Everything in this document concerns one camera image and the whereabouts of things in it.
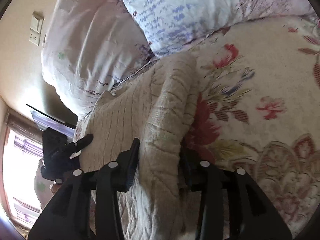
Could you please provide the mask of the person's left hand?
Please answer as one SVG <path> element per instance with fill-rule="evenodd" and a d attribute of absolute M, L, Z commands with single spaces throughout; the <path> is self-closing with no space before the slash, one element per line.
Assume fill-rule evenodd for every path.
<path fill-rule="evenodd" d="M 52 185 L 50 185 L 50 191 L 52 192 L 52 194 L 56 194 L 57 191 L 60 189 L 62 185 L 61 184 L 57 184 L 57 183 L 53 183 Z"/>

